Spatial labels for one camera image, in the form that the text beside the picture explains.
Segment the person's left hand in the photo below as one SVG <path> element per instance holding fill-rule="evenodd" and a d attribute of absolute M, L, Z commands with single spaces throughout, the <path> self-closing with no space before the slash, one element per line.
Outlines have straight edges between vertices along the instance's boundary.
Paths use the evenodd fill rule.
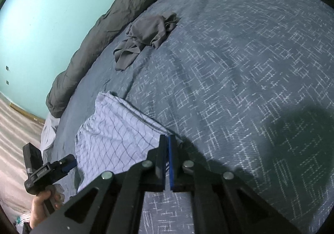
<path fill-rule="evenodd" d="M 44 202 L 49 198 L 54 200 L 54 209 L 59 210 L 64 203 L 65 195 L 64 189 L 60 184 L 54 184 L 49 186 L 47 190 L 44 190 L 34 196 L 31 207 L 31 216 L 29 226 L 34 229 L 38 224 L 47 218 L 44 210 Z"/>

